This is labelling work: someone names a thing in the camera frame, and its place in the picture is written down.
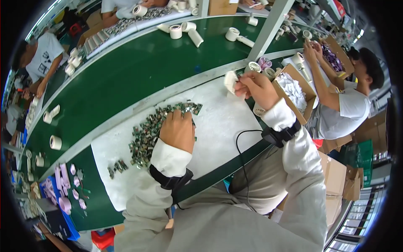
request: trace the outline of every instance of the black cable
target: black cable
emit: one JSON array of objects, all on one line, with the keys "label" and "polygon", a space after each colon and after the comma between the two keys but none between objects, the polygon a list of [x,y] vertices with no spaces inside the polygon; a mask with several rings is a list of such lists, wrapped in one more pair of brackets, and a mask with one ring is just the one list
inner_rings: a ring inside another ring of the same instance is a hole
[{"label": "black cable", "polygon": [[237,150],[238,150],[238,152],[239,152],[239,156],[241,157],[242,169],[243,169],[243,173],[244,173],[245,179],[246,179],[246,186],[247,186],[246,200],[247,200],[249,206],[253,209],[253,211],[257,212],[257,211],[253,208],[253,206],[249,203],[249,180],[248,180],[248,176],[246,175],[245,162],[243,161],[242,153],[241,153],[241,151],[239,150],[239,147],[238,147],[238,138],[239,138],[239,136],[240,136],[242,133],[245,133],[245,132],[253,132],[253,131],[260,131],[260,132],[263,132],[263,130],[260,130],[260,129],[244,130],[243,132],[241,132],[241,133],[238,134],[237,139],[235,140],[235,145],[237,146]]}]

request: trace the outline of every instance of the white work mat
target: white work mat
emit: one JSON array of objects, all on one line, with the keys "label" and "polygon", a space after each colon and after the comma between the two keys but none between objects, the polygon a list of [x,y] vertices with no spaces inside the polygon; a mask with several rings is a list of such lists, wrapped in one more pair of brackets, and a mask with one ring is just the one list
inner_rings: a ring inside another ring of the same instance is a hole
[{"label": "white work mat", "polygon": [[[203,104],[199,115],[193,115],[197,142],[193,158],[187,166],[194,174],[192,179],[200,178],[238,156],[235,140],[240,132],[262,129],[245,101],[232,94],[227,97],[223,81],[223,77],[212,80],[157,104],[157,107],[165,107],[186,102],[187,99]],[[145,122],[149,114],[155,114],[154,106],[127,119],[91,143],[101,180],[117,211],[126,209],[126,202],[134,193],[133,180],[139,171],[130,164],[132,158],[128,144],[133,139],[133,126]],[[261,139],[258,132],[242,134],[238,139],[239,149],[243,152]],[[116,172],[111,180],[107,167],[118,159],[123,159],[129,169],[121,174]]]},{"label": "white work mat", "polygon": [[[293,67],[295,67],[295,69],[298,70],[299,68],[297,67],[296,64],[294,64],[294,62],[291,58],[292,57],[283,59],[283,61],[281,61],[281,64],[283,66],[287,66],[287,64],[291,64],[291,65],[293,65]],[[315,99],[315,103],[314,103],[314,107],[313,107],[313,108],[316,108],[319,104],[319,96],[318,96],[318,93],[316,92],[315,83],[313,81],[314,77],[312,76],[312,71],[311,71],[311,67],[310,67],[309,63],[307,61],[304,61],[303,64],[304,64],[306,73],[312,80],[311,82],[308,82],[308,84],[312,87],[312,89],[314,90],[314,92],[316,94],[316,99]],[[325,71],[323,71],[322,67],[320,67],[320,66],[319,66],[319,70],[320,70],[320,73],[322,74],[322,77],[323,77],[323,80],[325,81],[326,86],[330,86],[330,84],[332,84],[332,82],[327,77]],[[302,77],[304,77],[302,71],[298,71],[298,72],[301,74]]]}]

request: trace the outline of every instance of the pink fan part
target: pink fan part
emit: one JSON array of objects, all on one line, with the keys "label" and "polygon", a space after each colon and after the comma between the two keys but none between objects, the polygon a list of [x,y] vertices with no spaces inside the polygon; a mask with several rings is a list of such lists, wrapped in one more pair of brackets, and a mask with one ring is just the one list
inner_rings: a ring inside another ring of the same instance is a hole
[{"label": "pink fan part", "polygon": [[77,176],[74,176],[73,183],[76,187],[80,185],[80,179]]},{"label": "pink fan part", "polygon": [[78,192],[76,191],[76,189],[73,189],[72,192],[73,192],[73,197],[77,200],[79,197]]},{"label": "pink fan part", "polygon": [[82,209],[87,209],[87,205],[85,204],[85,201],[83,199],[79,199],[78,202],[80,203],[80,207]]}]

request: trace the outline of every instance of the right hand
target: right hand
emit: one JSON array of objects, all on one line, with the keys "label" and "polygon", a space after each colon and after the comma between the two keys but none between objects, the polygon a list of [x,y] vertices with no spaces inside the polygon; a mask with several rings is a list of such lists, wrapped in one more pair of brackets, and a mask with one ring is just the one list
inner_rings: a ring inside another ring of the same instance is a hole
[{"label": "right hand", "polygon": [[322,46],[317,41],[311,41],[312,48],[315,50],[315,55],[318,60],[322,59],[323,51]]},{"label": "right hand", "polygon": [[237,96],[246,94],[246,99],[252,96],[255,102],[266,111],[280,101],[273,84],[266,76],[256,71],[246,72],[239,78],[235,84],[235,94]]},{"label": "right hand", "polygon": [[132,11],[135,5],[132,7],[123,7],[116,11],[116,17],[118,19],[133,19],[135,15],[133,15]]},{"label": "right hand", "polygon": [[195,145],[195,127],[192,124],[192,114],[186,112],[182,117],[182,112],[179,109],[175,109],[173,113],[168,113],[162,123],[160,138],[164,143],[192,154]]}]

